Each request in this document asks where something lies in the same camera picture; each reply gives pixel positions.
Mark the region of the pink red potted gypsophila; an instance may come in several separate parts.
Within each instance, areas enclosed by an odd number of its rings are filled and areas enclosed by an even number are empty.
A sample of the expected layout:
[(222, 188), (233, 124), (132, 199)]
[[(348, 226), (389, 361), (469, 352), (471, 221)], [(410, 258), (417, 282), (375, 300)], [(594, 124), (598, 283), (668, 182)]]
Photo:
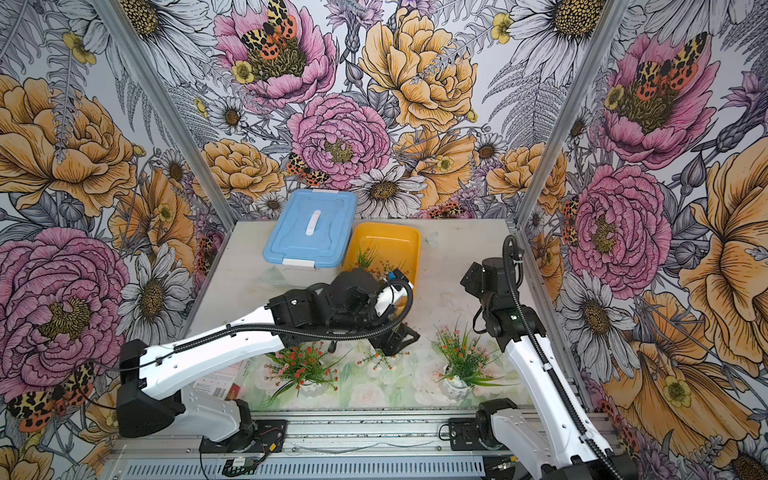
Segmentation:
[(316, 388), (332, 391), (339, 388), (340, 373), (336, 368), (339, 361), (332, 358), (328, 341), (287, 347), (267, 354), (267, 358), (266, 379), (276, 388), (272, 399), (286, 392), (299, 395)]

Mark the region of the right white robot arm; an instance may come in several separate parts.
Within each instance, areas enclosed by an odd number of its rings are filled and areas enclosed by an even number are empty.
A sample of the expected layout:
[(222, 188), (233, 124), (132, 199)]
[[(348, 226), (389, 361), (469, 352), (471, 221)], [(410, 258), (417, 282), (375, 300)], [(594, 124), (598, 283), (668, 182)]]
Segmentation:
[(473, 263), (461, 280), (478, 299), (477, 317), (511, 361), (542, 425), (536, 429), (508, 399), (482, 403), (481, 442), (510, 450), (533, 479), (636, 479), (631, 456), (616, 452), (589, 419), (560, 368), (536, 311), (523, 304), (523, 252), (507, 235), (498, 257)]

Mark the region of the orange flower potted plant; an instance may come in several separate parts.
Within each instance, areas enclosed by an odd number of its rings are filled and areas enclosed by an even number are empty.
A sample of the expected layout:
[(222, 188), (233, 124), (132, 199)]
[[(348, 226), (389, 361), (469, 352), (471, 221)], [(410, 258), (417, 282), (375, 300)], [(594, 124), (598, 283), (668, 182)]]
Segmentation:
[(517, 379), (505, 372), (500, 350), (478, 334), (441, 326), (433, 346), (442, 361), (437, 383), (450, 400), (469, 403), (516, 390)]
[(399, 352), (392, 355), (385, 354), (382, 350), (376, 349), (356, 362), (357, 366), (368, 367), (374, 371), (392, 370), (399, 360), (404, 360), (411, 355), (410, 352)]

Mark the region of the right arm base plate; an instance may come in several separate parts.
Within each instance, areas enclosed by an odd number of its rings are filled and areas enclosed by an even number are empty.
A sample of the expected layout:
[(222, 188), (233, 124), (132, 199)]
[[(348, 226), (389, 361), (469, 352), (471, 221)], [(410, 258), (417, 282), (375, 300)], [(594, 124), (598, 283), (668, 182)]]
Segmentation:
[(501, 444), (493, 437), (487, 421), (478, 418), (450, 418), (448, 441), (452, 451), (492, 451)]

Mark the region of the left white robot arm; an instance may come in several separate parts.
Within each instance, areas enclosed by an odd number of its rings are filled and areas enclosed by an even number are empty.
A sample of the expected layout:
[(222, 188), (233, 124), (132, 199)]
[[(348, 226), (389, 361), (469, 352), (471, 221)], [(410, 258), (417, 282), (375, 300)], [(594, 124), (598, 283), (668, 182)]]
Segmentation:
[(120, 351), (116, 418), (120, 437), (202, 436), (243, 447), (253, 435), (246, 402), (197, 392), (208, 374), (303, 343), (387, 342), (414, 301), (400, 271), (384, 281), (363, 269), (291, 289), (245, 316), (176, 342), (131, 340)]

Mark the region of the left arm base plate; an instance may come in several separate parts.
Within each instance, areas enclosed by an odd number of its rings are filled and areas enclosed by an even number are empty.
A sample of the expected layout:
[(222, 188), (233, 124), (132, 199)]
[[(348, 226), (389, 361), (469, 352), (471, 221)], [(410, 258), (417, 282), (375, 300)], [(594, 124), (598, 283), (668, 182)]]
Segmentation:
[(280, 453), (286, 439), (288, 422), (280, 419), (254, 421), (227, 440), (213, 442), (204, 437), (199, 451), (203, 454)]

